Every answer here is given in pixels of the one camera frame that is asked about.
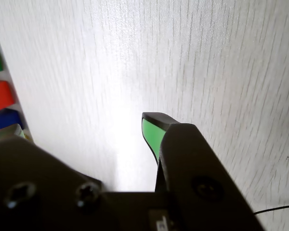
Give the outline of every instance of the wood grain surface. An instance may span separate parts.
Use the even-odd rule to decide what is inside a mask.
[[[0,0],[0,45],[35,143],[109,189],[153,190],[159,111],[255,211],[289,205],[289,0]],[[289,231],[289,209],[258,217]]]

